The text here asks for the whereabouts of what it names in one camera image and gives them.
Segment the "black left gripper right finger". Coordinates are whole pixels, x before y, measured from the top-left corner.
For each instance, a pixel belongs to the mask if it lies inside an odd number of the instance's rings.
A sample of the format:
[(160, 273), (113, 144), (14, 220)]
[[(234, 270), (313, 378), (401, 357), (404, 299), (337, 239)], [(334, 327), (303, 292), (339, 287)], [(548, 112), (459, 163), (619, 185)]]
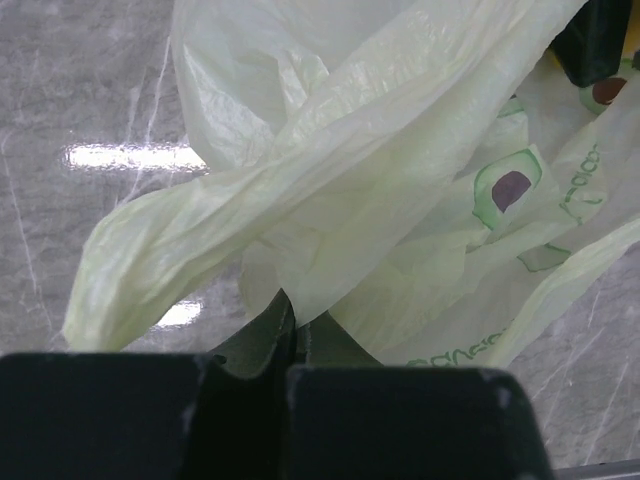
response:
[(531, 403), (494, 368), (318, 366), (283, 387), (282, 479), (550, 479)]

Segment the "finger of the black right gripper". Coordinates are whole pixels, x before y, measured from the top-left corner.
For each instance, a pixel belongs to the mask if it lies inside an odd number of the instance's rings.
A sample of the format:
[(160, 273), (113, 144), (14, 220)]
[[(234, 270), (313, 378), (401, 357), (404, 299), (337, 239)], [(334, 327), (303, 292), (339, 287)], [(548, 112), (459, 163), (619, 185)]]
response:
[(628, 28), (628, 0), (590, 0), (551, 43), (575, 86), (591, 86), (617, 73)]

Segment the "light green plastic bag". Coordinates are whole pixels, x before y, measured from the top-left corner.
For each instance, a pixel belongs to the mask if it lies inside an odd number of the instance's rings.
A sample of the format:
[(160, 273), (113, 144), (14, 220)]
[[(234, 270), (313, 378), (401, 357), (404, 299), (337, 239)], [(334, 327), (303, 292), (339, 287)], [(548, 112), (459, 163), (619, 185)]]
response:
[(547, 49), (584, 1), (179, 1), (208, 172), (115, 209), (63, 335), (117, 351), (227, 264), (379, 361), (509, 364), (639, 239), (639, 68)]

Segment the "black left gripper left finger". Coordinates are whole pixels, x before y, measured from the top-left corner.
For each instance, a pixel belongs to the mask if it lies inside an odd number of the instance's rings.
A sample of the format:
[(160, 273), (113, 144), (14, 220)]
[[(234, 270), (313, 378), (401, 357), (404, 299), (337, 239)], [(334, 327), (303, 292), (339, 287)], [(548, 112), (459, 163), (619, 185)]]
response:
[(205, 353), (16, 353), (1, 360), (5, 479), (274, 479), (295, 353), (278, 293)]

